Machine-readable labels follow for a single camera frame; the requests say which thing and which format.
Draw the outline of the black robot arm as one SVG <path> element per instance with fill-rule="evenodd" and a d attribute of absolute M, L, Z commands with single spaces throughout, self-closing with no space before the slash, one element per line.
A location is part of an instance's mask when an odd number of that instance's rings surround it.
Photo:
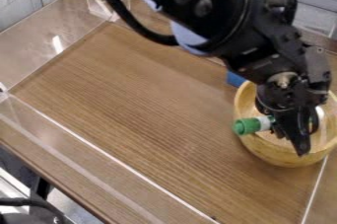
<path fill-rule="evenodd" d="M 275 119 L 272 131 L 291 141 L 298 155 L 307 155 L 332 77 L 326 55 L 294 26 L 298 0 L 147 1 L 168 17 L 170 35 L 144 27 L 122 0 L 108 0 L 143 37 L 220 58 L 258 85 L 256 106 Z"/>

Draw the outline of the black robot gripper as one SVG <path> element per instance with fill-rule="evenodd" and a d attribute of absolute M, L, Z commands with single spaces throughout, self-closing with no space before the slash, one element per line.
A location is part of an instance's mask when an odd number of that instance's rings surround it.
<path fill-rule="evenodd" d="M 259 111 L 272 119 L 272 132 L 291 142 L 299 157 L 310 153 L 310 137 L 319 129 L 316 108 L 324 103 L 324 82 L 294 81 L 286 88 L 276 82 L 258 86 Z"/>

